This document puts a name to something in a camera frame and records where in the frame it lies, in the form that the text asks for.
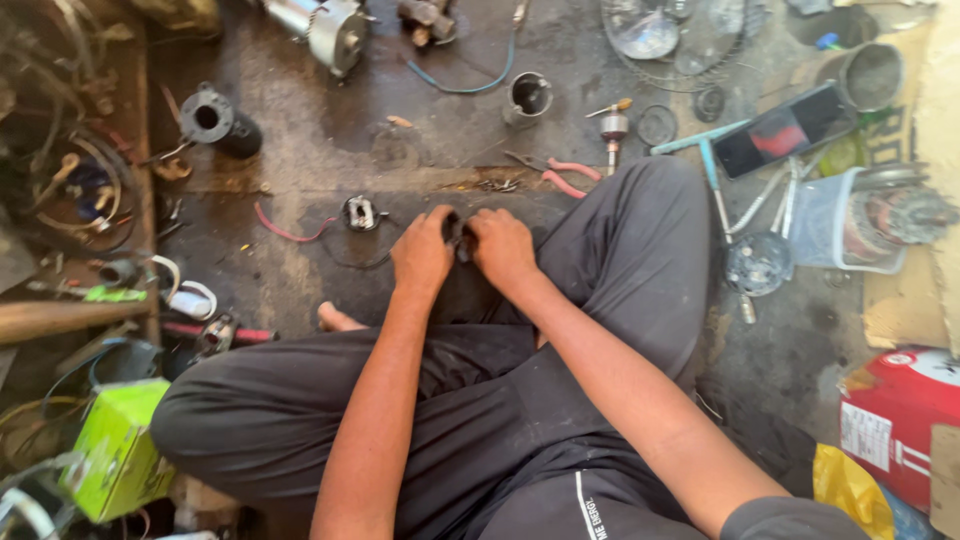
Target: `yellow plastic bag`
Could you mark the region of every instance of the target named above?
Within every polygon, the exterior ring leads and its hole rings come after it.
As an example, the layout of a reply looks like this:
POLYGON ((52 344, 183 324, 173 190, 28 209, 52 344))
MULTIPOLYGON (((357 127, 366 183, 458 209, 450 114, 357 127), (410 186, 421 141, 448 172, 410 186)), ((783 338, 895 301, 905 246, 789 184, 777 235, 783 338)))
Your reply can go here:
POLYGON ((894 513, 880 486, 839 448, 817 444, 813 498, 847 512, 873 540, 894 540, 894 513))

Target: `green cardboard box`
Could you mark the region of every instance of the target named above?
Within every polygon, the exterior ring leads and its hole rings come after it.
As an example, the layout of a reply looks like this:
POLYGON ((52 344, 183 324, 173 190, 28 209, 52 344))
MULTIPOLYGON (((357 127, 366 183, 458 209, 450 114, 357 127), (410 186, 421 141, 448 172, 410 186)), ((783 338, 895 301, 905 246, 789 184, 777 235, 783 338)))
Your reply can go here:
POLYGON ((162 499, 174 475, 148 428, 160 398, 170 387, 164 379, 102 384, 74 451, 83 463, 65 470, 60 485, 93 523, 103 523, 162 499))

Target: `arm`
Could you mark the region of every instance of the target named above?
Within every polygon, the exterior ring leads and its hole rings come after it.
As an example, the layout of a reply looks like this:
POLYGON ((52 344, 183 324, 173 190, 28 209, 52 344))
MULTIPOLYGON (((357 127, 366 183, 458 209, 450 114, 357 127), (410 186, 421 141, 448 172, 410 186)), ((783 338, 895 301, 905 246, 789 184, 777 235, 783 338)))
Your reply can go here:
POLYGON ((474 260, 549 339, 607 420, 716 540, 742 504, 789 497, 660 369, 570 303, 538 268, 526 227, 504 209, 470 219, 474 260))
POLYGON ((320 483, 311 540, 394 537, 396 498, 410 450, 427 316, 453 264, 441 224, 421 214, 394 249, 396 288, 337 430, 320 483))

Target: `hand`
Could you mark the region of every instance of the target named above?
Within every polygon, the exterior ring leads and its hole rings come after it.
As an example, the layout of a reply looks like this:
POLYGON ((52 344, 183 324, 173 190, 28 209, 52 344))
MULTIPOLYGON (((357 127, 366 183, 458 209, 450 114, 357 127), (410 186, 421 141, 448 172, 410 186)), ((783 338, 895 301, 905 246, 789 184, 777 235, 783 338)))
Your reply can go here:
POLYGON ((436 299, 453 266, 453 246, 444 243, 444 220, 453 211, 439 205, 417 216, 390 250, 394 260, 396 289, 436 299))
POLYGON ((477 237, 473 262, 504 296, 540 273, 527 226, 505 209, 481 209, 467 221, 477 237))

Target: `yellow-handled screwdriver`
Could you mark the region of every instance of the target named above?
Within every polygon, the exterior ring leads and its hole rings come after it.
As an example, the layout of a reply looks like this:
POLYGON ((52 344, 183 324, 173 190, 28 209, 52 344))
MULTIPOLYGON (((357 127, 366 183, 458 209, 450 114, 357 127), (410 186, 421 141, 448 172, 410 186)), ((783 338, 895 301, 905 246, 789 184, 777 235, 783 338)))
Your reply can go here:
POLYGON ((587 115, 587 118, 592 118, 597 114, 603 114, 604 112, 610 112, 611 110, 613 110, 613 108, 616 108, 617 110, 624 110, 629 108, 630 105, 633 105, 633 104, 634 104, 634 100, 630 99, 629 97, 625 97, 620 101, 616 102, 616 105, 611 105, 605 109, 598 110, 597 112, 591 112, 590 114, 587 115))

